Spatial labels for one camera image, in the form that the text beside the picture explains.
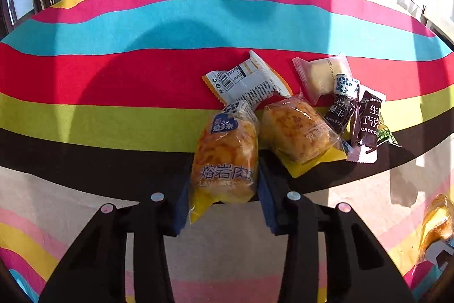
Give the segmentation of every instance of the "tablecloth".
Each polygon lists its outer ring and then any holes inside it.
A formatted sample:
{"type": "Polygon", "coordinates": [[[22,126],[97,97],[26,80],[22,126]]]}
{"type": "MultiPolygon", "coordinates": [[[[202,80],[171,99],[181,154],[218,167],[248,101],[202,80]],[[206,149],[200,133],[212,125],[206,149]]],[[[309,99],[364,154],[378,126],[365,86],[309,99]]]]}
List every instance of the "tablecloth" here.
{"type": "MultiPolygon", "coordinates": [[[[353,76],[387,95],[383,117],[401,149],[381,146],[374,164],[282,173],[319,204],[349,202],[421,289],[433,268],[411,272],[425,205],[450,196],[453,167],[454,56],[430,30],[392,0],[62,0],[0,43],[0,257],[35,301],[98,207],[134,204],[160,184],[171,192],[172,178],[188,176],[222,108],[201,76],[249,49],[293,92],[292,58],[344,52],[353,76]]],[[[285,243],[258,202],[211,207],[166,239],[176,300],[276,301],[285,243]]],[[[321,253],[320,300],[323,266],[321,253]]]]}

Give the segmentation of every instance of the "snack package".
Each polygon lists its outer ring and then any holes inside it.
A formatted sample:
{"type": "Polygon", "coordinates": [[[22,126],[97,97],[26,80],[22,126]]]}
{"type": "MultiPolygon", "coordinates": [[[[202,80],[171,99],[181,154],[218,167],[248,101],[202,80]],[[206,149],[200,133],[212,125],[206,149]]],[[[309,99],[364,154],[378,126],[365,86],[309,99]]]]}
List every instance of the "snack package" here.
{"type": "Polygon", "coordinates": [[[300,165],[340,142],[339,136],[301,93],[265,106],[260,139],[277,156],[283,154],[300,165]]]}
{"type": "Polygon", "coordinates": [[[325,114],[328,125],[338,135],[342,135],[344,130],[358,106],[358,94],[360,82],[350,76],[338,73],[334,86],[334,102],[330,110],[325,114]]]}
{"type": "Polygon", "coordinates": [[[444,194],[438,194],[424,212],[418,261],[424,261],[427,248],[438,240],[447,241],[454,233],[454,204],[444,194]]]}
{"type": "Polygon", "coordinates": [[[379,147],[383,143],[388,143],[395,145],[396,147],[401,148],[393,133],[388,129],[388,127],[383,122],[383,117],[381,112],[378,113],[378,134],[377,134],[377,146],[379,147]]]}
{"type": "Polygon", "coordinates": [[[224,104],[244,99],[255,110],[260,102],[274,93],[292,96],[288,84],[255,52],[230,71],[211,71],[203,76],[206,85],[224,104]]]}
{"type": "Polygon", "coordinates": [[[350,66],[344,53],[312,62],[296,57],[292,62],[312,104],[316,104],[321,95],[333,92],[337,74],[351,76],[350,66]]]}
{"type": "Polygon", "coordinates": [[[374,163],[377,160],[378,120],[383,93],[360,85],[359,104],[353,114],[351,134],[352,151],[347,161],[374,163]]]}
{"type": "Polygon", "coordinates": [[[216,202],[247,202],[256,192],[258,120],[249,104],[227,105],[205,127],[191,172],[189,221],[216,202]]]}

